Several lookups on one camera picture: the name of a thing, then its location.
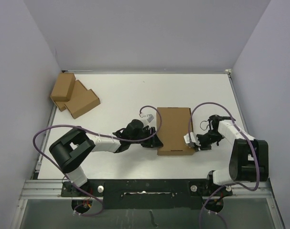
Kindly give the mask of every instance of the cardboard box lid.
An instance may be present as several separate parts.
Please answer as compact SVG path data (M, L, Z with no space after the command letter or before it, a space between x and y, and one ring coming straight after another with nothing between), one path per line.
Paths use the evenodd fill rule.
M76 80L71 99L75 98L76 96L86 91L87 91L86 87L80 82L80 80Z
M100 99L92 89L83 92L82 94L72 98L65 103L66 108L71 113L74 119L80 117L86 112L92 110L100 104Z
M86 92L87 89L86 87L80 82L80 80L76 80L75 84L74 84L74 88L73 88L73 92L72 92L72 98L82 94L83 92ZM66 106L65 103L67 102L61 102L61 101L54 101L55 105L59 108L59 110L62 112L64 110L66 110Z
M76 78L73 73L60 73L51 92L51 99L57 102L69 101L72 96L75 81Z
M188 121L191 116L190 108L158 107L162 116L162 126L157 133L164 146L158 149L158 155L179 156L192 155L194 149L185 145L183 136L188 133ZM157 115L157 126L160 118Z

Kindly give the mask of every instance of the screw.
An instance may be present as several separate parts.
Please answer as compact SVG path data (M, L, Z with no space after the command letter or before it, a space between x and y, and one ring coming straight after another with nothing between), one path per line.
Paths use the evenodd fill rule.
M196 192L197 191L197 186L196 185L192 185L191 186L191 191L192 192Z
M97 188L97 191L98 191L99 193L102 193L103 190L104 190L104 187L103 187L102 185L99 185L98 188Z

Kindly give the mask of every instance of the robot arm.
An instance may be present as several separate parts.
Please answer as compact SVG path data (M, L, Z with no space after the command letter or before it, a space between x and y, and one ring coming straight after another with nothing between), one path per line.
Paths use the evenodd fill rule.
M114 132L110 138L87 135L85 131L71 129L54 142L49 151L61 171L67 174L78 187L81 187L87 182L87 177L80 165L91 152L120 153L127 150L131 144L141 144L146 148L162 147L163 144L156 135L146 141L138 141L155 132L154 127L149 127L152 120L152 115L143 116L140 120L133 119L126 128ZM120 141L114 137L134 140L134 142Z
M238 131L231 122L230 117L213 115L209 117L209 130L204 135L189 134L184 136L185 143L196 150L209 150L211 144L225 138L232 146L232 155L229 167L213 171L213 183L216 185L232 184L236 181L256 181L256 169L250 146L241 135L244 133L251 141L259 164L260 181L266 181L269 175L268 144L264 140L257 140L240 129Z

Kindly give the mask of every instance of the gray wall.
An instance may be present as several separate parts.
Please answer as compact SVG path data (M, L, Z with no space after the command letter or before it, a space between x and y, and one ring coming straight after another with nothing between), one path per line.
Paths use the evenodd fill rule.
M233 67L270 0L24 2L64 70L213 73Z
M33 134L47 124L58 72L22 0L0 0L0 229L10 227L37 153Z
M290 0L271 0L233 82L251 134L269 143L270 178L290 229Z

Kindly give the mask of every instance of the black metal base plate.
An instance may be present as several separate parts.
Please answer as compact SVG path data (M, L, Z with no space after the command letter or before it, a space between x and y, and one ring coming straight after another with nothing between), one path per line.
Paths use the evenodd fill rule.
M98 186L104 191L99 193ZM88 180L81 187L92 190L96 197L103 197L105 209L168 209L191 208L201 209L202 196L209 196L218 186L208 186L206 179L129 179L129 180ZM231 196L232 192L222 189L216 196ZM70 182L64 182L62 197L86 197L76 190Z

